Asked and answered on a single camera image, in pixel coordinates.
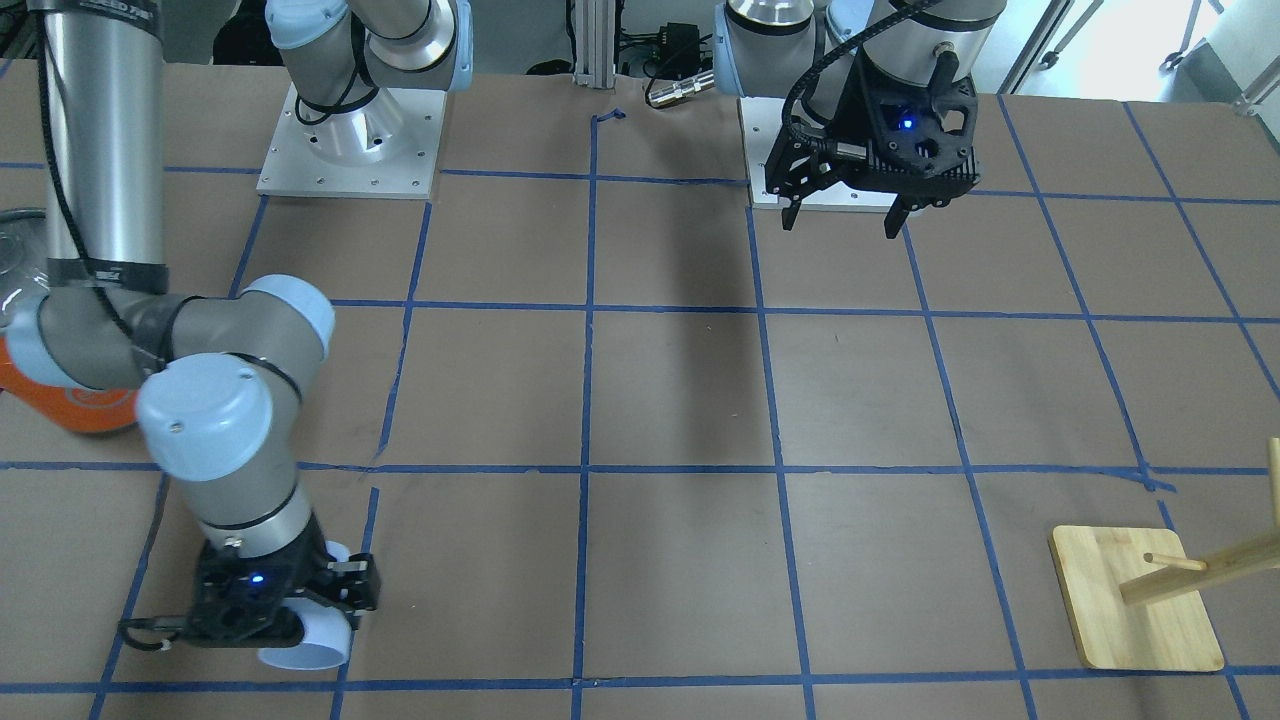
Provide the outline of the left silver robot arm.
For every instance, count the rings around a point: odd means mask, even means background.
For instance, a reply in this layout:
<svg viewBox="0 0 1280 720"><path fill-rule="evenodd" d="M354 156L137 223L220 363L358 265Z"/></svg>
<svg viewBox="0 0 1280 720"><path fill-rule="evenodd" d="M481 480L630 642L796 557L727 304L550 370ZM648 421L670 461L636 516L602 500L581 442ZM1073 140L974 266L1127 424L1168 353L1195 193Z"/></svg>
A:
<svg viewBox="0 0 1280 720"><path fill-rule="evenodd" d="M1004 1L723 1L712 35L716 87L777 97L765 192L794 228L835 184L888 193L884 233L945 208L982 178L972 68Z"/></svg>

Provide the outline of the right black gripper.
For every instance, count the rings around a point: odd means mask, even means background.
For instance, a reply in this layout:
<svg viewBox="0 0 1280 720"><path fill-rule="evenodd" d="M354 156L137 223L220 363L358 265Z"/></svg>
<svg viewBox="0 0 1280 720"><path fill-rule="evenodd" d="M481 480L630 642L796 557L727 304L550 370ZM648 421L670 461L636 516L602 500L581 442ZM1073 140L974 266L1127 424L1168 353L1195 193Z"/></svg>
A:
<svg viewBox="0 0 1280 720"><path fill-rule="evenodd" d="M165 650L174 642L202 648L294 648L305 625L285 605L314 601L335 610L340 626L378 609L381 575L371 553L339 560L316 518L283 548L253 559L204 543L195 570L193 600L182 616L131 618L120 638L134 650Z"/></svg>

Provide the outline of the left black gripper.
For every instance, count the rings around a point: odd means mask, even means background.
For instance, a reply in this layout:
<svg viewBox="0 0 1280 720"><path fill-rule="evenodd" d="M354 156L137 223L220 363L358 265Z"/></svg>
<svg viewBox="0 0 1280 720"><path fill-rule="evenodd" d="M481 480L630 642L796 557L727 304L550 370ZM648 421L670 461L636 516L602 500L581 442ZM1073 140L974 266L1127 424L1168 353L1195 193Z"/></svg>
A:
<svg viewBox="0 0 1280 720"><path fill-rule="evenodd" d="M794 229L803 199L842 183L899 196L883 223L896 240L913 206L943 206L979 183L977 111L970 76L913 86L851 70L832 118L814 126L792 115L765 160L765 191L787 202L782 229Z"/></svg>

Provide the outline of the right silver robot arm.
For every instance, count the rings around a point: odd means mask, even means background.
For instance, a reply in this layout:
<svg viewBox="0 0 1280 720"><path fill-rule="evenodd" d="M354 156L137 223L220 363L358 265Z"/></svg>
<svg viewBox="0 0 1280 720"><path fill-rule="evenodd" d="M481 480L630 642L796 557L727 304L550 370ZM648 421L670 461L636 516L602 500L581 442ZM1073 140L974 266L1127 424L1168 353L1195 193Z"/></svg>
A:
<svg viewBox="0 0 1280 720"><path fill-rule="evenodd" d="M349 656L381 579L325 538L291 451L329 354L320 290L265 275L233 299L172 293L163 252L163 44L156 1L31 1L37 23L49 288L5 329L46 386L136 389L145 443L204 533L192 602L124 618L123 643L255 648L293 670Z"/></svg>

